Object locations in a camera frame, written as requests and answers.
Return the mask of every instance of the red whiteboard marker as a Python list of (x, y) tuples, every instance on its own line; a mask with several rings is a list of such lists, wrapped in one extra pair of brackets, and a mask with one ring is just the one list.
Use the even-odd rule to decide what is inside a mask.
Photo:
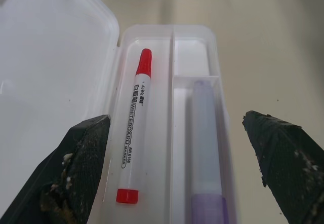
[(144, 152), (144, 133), (148, 93), (151, 83), (152, 52), (143, 49), (132, 92), (128, 116), (123, 160), (116, 201), (136, 204), (141, 182), (142, 159)]

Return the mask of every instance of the white table surface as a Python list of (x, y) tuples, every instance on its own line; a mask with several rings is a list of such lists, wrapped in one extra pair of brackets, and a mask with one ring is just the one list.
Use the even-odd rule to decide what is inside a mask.
[(324, 146), (324, 0), (103, 0), (133, 24), (202, 24), (216, 35), (243, 224), (287, 223), (242, 125), (249, 110), (300, 125)]

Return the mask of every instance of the red marker cap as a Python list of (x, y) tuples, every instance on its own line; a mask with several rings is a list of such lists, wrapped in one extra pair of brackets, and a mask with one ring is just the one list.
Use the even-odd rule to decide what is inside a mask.
[(151, 63), (152, 63), (152, 52), (148, 48), (145, 48), (142, 50), (136, 75), (143, 73), (151, 77)]
[(138, 191), (118, 189), (116, 201), (119, 203), (136, 204), (138, 201)]

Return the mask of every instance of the purple cap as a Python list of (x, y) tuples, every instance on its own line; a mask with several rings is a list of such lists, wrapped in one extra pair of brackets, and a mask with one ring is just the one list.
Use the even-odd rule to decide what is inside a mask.
[(193, 195), (191, 211), (192, 224), (228, 224), (226, 200), (221, 195)]

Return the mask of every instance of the purple highlighter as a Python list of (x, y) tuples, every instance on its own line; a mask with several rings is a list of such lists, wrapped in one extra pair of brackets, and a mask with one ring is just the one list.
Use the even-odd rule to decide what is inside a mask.
[(196, 81), (192, 96), (191, 223), (228, 224), (217, 142), (213, 88)]

